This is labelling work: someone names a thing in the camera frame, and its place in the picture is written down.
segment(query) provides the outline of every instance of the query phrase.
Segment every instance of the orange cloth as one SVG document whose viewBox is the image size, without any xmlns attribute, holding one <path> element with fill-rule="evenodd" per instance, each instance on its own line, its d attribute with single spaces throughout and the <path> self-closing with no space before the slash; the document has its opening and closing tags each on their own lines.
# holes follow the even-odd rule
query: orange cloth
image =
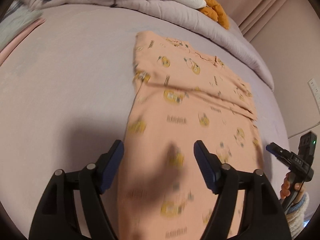
<svg viewBox="0 0 320 240">
<path fill-rule="evenodd" d="M 193 153 L 202 140 L 235 169 L 262 168 L 249 84 L 218 57 L 153 32 L 136 36 L 137 95 L 119 169 L 120 240 L 199 240 L 217 201 Z M 229 237 L 238 232 L 244 192 Z"/>
<path fill-rule="evenodd" d="M 218 23 L 224 27 L 225 29 L 229 29 L 230 28 L 230 24 L 229 24 L 229 20 L 228 20 L 228 16 L 225 13 L 224 9 L 222 8 L 222 6 L 216 1 L 216 0 L 205 0 L 207 3 L 207 6 L 212 8 L 218 15 Z M 200 12 L 202 12 L 203 14 L 207 15 L 209 18 L 211 18 L 212 20 L 215 20 L 215 17 L 211 17 L 213 15 L 213 13 L 208 13 L 208 9 L 206 9 L 206 7 L 204 8 L 200 8 L 198 9 Z"/>
</svg>

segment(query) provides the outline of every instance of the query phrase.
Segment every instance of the silver screw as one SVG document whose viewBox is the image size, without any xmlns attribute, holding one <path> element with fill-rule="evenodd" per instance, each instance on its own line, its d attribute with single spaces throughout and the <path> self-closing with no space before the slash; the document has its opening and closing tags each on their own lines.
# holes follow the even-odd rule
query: silver screw
<svg viewBox="0 0 320 240">
<path fill-rule="evenodd" d="M 256 173 L 258 176 L 262 176 L 262 175 L 263 175 L 263 171 L 262 171 L 262 170 L 255 170 L 255 173 Z"/>
<path fill-rule="evenodd" d="M 54 172 L 54 174 L 55 174 L 56 176 L 60 176 L 60 175 L 62 174 L 62 170 L 56 170 L 56 171 Z"/>
<path fill-rule="evenodd" d="M 223 163 L 223 164 L 221 165 L 221 168 L 224 169 L 224 170 L 226 170 L 226 171 L 228 171 L 228 170 L 231 169 L 231 166 L 230 166 L 229 164 L 227 164 L 227 163 Z"/>
<path fill-rule="evenodd" d="M 96 167 L 96 165 L 95 165 L 94 163 L 89 163 L 89 164 L 87 165 L 87 169 L 88 169 L 88 170 L 93 170 L 95 167 Z"/>
</svg>

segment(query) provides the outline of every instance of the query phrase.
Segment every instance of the device handle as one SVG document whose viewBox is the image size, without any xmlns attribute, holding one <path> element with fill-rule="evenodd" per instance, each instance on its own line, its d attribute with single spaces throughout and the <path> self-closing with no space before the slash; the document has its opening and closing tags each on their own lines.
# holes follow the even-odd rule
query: device handle
<svg viewBox="0 0 320 240">
<path fill-rule="evenodd" d="M 297 183 L 301 183 L 302 180 L 297 177 L 293 172 L 289 173 L 288 176 L 288 181 L 290 182 L 291 186 L 290 186 L 290 195 L 289 197 L 286 197 L 285 199 L 282 199 L 280 201 L 282 208 L 284 209 L 284 214 L 288 213 L 289 208 L 292 206 L 293 201 L 295 200 L 295 198 L 297 197 L 299 191 L 295 190 L 294 186 Z"/>
</svg>

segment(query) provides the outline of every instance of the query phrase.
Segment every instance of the mattress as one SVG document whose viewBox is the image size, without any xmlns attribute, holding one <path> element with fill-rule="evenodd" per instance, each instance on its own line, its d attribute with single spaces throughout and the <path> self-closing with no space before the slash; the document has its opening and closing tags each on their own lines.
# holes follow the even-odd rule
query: mattress
<svg viewBox="0 0 320 240">
<path fill-rule="evenodd" d="M 140 31 L 189 41 L 194 49 L 217 55 L 251 85 L 263 147 L 275 142 L 289 149 L 270 87 L 209 39 L 124 8 L 68 4 L 43 11 L 46 22 L 0 68 L 0 200 L 25 236 L 56 169 L 82 169 L 124 138 L 135 97 L 132 60 Z M 266 151 L 264 162 L 279 195 L 287 168 Z M 117 231 L 116 181 L 102 200 Z M 77 214 L 89 236 L 80 208 Z"/>
</svg>

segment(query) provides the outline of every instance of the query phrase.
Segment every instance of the white power outlet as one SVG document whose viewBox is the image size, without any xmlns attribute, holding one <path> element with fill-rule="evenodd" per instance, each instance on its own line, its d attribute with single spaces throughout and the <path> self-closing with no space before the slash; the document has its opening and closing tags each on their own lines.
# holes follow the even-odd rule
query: white power outlet
<svg viewBox="0 0 320 240">
<path fill-rule="evenodd" d="M 318 105 L 318 110 L 320 112 L 320 89 L 318 88 L 318 85 L 315 81 L 314 78 L 312 78 L 309 82 L 308 85 L 311 89 L 311 92 L 313 94 L 314 99 L 316 100 L 316 103 Z"/>
</svg>

